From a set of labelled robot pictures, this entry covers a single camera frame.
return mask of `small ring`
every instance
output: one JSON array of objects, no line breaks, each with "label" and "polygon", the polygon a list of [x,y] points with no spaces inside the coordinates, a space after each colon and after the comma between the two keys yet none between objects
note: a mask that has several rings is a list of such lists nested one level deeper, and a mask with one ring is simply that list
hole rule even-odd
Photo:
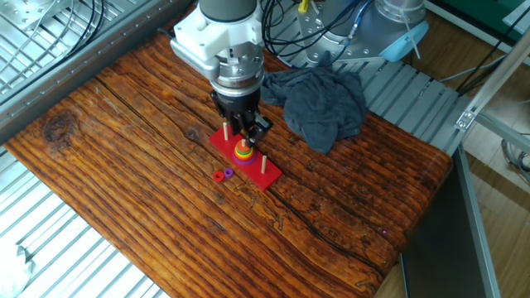
[{"label": "small ring", "polygon": [[226,177],[226,179],[232,178],[233,175],[234,175],[234,170],[230,168],[224,170],[224,176]]},{"label": "small ring", "polygon": [[222,171],[216,171],[214,173],[214,181],[217,183],[221,183],[224,180],[224,173]]}]

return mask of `yellow ring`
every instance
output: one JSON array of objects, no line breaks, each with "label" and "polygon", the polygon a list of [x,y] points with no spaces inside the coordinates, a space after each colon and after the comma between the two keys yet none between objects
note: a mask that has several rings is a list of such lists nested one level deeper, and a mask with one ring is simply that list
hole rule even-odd
[{"label": "yellow ring", "polygon": [[240,161],[250,161],[254,154],[247,154],[246,156],[242,156],[240,155],[237,151],[235,152],[235,156],[240,160]]},{"label": "yellow ring", "polygon": [[253,153],[253,149],[252,149],[252,148],[250,148],[250,150],[248,150],[247,152],[243,153],[243,152],[239,151],[238,148],[236,147],[236,148],[235,148],[235,151],[236,151],[236,153],[238,153],[240,156],[247,156],[247,155]]}]

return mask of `metal rail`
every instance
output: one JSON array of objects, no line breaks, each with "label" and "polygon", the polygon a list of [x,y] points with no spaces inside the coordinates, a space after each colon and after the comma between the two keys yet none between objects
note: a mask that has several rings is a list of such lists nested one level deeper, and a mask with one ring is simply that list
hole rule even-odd
[{"label": "metal rail", "polygon": [[519,42],[503,59],[499,67],[491,74],[484,86],[475,95],[473,100],[465,108],[464,112],[458,118],[455,128],[462,132],[467,131],[477,115],[484,109],[491,98],[506,83],[513,72],[524,62],[530,55],[530,30],[528,30]]}]

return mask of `gray cloth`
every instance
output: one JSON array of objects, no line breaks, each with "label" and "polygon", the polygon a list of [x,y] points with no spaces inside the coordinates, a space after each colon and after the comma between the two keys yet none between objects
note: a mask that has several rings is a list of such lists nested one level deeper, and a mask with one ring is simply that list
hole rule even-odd
[{"label": "gray cloth", "polygon": [[287,126],[324,154],[335,140],[358,135],[368,110],[359,75],[335,74],[329,66],[265,74],[262,99],[283,106]]}]

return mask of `wooden table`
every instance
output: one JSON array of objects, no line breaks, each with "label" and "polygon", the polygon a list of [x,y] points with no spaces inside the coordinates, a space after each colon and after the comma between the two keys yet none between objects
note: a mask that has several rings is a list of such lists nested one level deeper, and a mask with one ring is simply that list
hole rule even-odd
[{"label": "wooden table", "polygon": [[217,184],[210,90],[158,35],[4,146],[170,296],[372,297],[451,158],[373,114],[324,156],[263,105],[284,175]]}]

